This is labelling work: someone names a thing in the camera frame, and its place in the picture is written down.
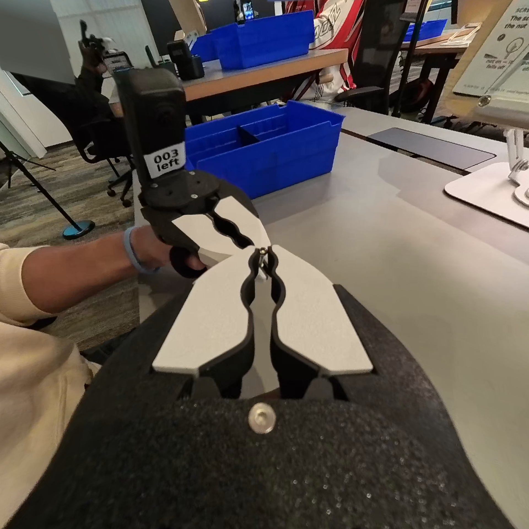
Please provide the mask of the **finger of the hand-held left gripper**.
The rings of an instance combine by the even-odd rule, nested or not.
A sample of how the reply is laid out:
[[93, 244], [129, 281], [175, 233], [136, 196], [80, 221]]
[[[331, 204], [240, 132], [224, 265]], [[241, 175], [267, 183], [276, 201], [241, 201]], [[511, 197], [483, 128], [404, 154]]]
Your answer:
[[253, 243], [243, 239], [241, 242], [222, 233], [215, 227], [213, 219], [206, 214], [183, 215], [172, 224], [198, 246], [196, 254], [207, 268], [214, 267], [244, 248], [253, 247]]
[[238, 248], [268, 248], [268, 234], [258, 216], [251, 213], [233, 196], [220, 199], [213, 209], [217, 231], [229, 237]]

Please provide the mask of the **blue divided plastic bin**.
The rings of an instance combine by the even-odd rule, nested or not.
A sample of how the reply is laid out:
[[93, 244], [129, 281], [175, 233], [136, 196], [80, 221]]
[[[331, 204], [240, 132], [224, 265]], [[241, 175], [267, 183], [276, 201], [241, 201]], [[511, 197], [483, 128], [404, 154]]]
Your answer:
[[251, 199], [332, 171], [345, 117], [304, 102], [273, 104], [186, 129], [186, 168]]

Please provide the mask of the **person's left forearm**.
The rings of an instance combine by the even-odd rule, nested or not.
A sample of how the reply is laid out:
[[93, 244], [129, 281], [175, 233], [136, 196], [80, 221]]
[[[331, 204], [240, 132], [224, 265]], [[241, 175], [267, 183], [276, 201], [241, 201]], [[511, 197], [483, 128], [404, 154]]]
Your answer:
[[43, 312], [58, 314], [136, 276], [124, 250], [123, 234], [31, 252], [21, 272], [29, 300]]

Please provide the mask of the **black charging dock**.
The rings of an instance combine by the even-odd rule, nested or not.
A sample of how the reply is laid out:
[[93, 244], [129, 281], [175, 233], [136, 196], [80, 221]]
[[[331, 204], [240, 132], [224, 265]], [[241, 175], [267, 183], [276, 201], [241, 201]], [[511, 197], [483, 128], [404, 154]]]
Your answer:
[[185, 40], [168, 43], [167, 50], [181, 81], [198, 80], [205, 76], [202, 59], [192, 54]]

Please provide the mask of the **blue wristband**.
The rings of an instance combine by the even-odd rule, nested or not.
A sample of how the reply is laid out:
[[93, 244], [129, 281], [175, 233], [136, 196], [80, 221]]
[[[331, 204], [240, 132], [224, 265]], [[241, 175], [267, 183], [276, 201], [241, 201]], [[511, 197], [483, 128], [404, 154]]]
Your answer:
[[147, 226], [130, 227], [123, 234], [123, 246], [132, 267], [139, 274], [157, 274], [164, 265], [159, 256], [161, 242]]

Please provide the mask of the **dark pants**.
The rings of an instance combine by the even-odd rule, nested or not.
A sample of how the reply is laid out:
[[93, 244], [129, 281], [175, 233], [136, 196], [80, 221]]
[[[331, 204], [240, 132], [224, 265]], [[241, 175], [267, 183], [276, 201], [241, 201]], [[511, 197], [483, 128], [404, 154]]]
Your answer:
[[119, 336], [103, 341], [97, 346], [80, 351], [80, 354], [87, 361], [102, 366], [115, 352], [115, 350], [119, 348], [119, 346], [129, 337], [129, 335], [134, 333], [135, 330], [136, 329], [133, 328]]

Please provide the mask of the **grey table with wooden edge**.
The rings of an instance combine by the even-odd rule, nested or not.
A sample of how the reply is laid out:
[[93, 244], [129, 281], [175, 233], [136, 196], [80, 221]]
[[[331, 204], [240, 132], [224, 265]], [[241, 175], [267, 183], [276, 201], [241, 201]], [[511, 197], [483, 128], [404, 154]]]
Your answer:
[[346, 62], [347, 49], [310, 50], [303, 56], [242, 70], [222, 70], [219, 60], [204, 63], [204, 76], [183, 82], [191, 115], [240, 112], [279, 99], [324, 68]]

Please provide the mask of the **large blue plastic bin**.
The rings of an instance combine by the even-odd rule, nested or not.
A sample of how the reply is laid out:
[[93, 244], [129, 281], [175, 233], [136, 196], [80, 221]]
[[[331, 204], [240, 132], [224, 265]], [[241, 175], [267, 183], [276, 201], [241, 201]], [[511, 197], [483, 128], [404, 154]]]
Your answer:
[[314, 18], [308, 10], [232, 23], [212, 30], [224, 71], [244, 70], [308, 54]]

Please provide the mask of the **dark desk inlay panel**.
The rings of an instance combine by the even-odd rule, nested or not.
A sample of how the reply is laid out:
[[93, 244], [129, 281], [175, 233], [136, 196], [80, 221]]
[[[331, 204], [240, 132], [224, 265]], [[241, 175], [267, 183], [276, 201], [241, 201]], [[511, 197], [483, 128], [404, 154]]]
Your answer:
[[496, 157], [494, 153], [401, 128], [386, 129], [367, 139], [459, 170], [468, 170]]

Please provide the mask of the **white metal document stand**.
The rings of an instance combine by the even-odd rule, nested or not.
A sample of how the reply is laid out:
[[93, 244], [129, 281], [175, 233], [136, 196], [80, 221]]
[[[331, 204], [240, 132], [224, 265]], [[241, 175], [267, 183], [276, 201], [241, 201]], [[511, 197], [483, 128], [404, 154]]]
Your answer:
[[493, 163], [445, 186], [452, 198], [528, 228], [528, 95], [499, 91], [482, 96], [473, 112], [504, 131], [507, 162]]

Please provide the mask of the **dark red backpack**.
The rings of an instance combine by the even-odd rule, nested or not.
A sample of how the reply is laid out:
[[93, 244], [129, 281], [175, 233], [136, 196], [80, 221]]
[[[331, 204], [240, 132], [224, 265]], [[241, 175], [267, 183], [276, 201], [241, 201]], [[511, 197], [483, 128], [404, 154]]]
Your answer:
[[428, 104], [434, 83], [429, 78], [417, 78], [407, 82], [402, 90], [400, 112], [411, 114], [419, 112]]

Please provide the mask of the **black mesh office chair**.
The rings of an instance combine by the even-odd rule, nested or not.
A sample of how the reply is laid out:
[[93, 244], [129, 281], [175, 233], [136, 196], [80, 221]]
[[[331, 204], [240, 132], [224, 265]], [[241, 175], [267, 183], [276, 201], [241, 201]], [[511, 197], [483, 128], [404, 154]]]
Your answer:
[[406, 1], [367, 1], [359, 48], [351, 74], [355, 88], [334, 97], [334, 102], [387, 115], [393, 68], [411, 15]]

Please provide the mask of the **wooden topped desk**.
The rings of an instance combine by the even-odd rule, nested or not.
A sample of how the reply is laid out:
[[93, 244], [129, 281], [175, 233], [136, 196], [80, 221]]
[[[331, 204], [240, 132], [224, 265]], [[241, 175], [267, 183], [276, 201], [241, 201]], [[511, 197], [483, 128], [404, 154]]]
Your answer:
[[414, 58], [420, 57], [424, 59], [420, 72], [420, 78], [429, 78], [433, 69], [438, 70], [438, 75], [434, 83], [432, 95], [421, 119], [422, 123], [440, 123], [441, 121], [451, 121], [455, 118], [454, 116], [441, 116], [439, 118], [434, 118], [434, 114], [438, 103], [440, 102], [449, 73], [456, 67], [460, 58], [469, 47], [469, 45], [466, 48], [440, 47], [439, 43], [448, 39], [449, 36], [450, 34], [446, 34], [443, 36], [443, 40], [438, 38], [422, 42], [414, 49], [413, 52]]

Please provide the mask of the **shallow blue plastic bin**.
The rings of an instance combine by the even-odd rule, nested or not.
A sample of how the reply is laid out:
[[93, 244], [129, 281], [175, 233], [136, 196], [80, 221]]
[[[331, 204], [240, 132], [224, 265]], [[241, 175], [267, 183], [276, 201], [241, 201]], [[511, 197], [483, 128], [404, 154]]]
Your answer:
[[[421, 24], [418, 41], [424, 41], [442, 35], [447, 24], [447, 19], [430, 20]], [[403, 43], [410, 43], [414, 34], [415, 24], [409, 24]]]

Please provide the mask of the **pale wooden frame pieces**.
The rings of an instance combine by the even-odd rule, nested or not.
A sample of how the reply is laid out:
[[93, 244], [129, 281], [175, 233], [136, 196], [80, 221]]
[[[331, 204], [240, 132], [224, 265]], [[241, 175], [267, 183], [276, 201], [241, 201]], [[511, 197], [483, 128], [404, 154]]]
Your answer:
[[442, 48], [466, 48], [473, 41], [476, 33], [480, 30], [482, 23], [469, 23], [455, 31], [448, 39], [441, 41], [439, 46]]

